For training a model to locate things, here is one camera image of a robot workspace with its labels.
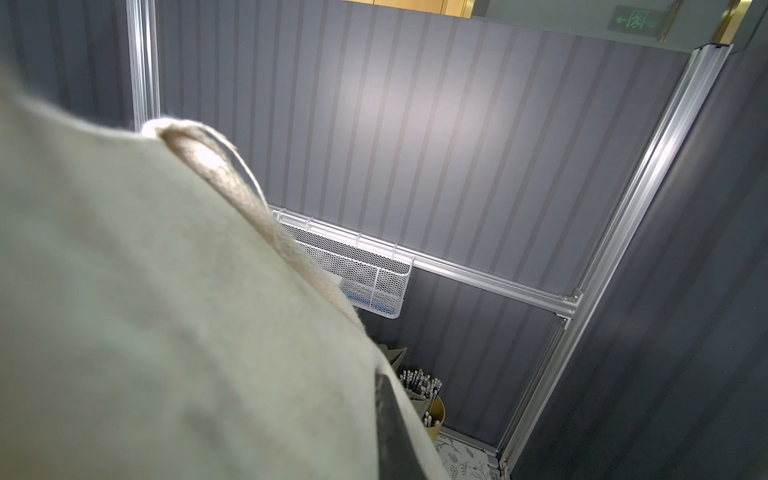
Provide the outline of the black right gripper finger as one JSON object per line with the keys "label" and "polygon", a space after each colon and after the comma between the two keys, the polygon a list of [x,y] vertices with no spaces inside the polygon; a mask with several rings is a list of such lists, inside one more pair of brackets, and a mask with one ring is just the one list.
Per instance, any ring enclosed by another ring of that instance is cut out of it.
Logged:
{"label": "black right gripper finger", "polygon": [[411,408],[407,396],[388,374],[375,374],[375,424],[378,478],[424,480],[427,478],[409,432]]}

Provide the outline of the cream tote bag front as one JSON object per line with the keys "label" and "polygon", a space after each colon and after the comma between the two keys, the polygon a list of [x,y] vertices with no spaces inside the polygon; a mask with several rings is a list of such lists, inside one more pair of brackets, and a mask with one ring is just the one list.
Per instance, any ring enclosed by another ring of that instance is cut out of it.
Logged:
{"label": "cream tote bag front", "polygon": [[222,134],[95,125],[2,72],[3,478],[379,479],[377,372],[407,396]]}

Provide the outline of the olive green canvas bag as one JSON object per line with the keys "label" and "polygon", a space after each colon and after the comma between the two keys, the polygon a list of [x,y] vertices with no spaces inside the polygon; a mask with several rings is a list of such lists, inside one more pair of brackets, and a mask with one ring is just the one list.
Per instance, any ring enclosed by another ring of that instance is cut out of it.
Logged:
{"label": "olive green canvas bag", "polygon": [[[401,366],[405,358],[407,349],[406,348],[390,349],[385,344],[381,344],[381,343],[378,343],[377,347],[384,354],[384,356],[386,357],[392,369],[395,371],[398,371],[399,367]],[[404,382],[402,382],[402,385],[414,409],[416,410],[416,413],[420,417],[423,417],[427,413],[429,407],[431,406],[431,400],[427,396],[411,390],[409,387],[405,385]]]}

